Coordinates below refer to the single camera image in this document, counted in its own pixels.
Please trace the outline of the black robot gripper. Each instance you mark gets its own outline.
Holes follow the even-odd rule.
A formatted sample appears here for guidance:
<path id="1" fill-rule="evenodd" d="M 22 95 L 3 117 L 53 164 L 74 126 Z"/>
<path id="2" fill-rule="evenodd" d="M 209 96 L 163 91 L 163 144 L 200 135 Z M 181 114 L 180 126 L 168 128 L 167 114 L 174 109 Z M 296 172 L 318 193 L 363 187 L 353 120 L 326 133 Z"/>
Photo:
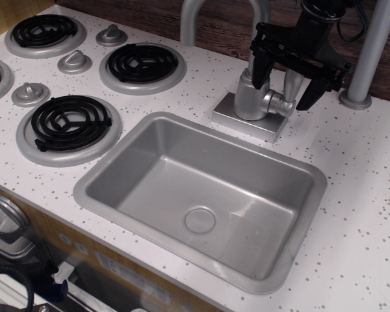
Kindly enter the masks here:
<path id="1" fill-rule="evenodd" d="M 351 1 L 302 1 L 302 12 L 293 27 L 258 23 L 252 40 L 252 83 L 261 89 L 275 63 L 311 79 L 296 106 L 308 111 L 327 91 L 338 91 L 352 65 L 331 46 L 333 26 L 352 6 Z"/>

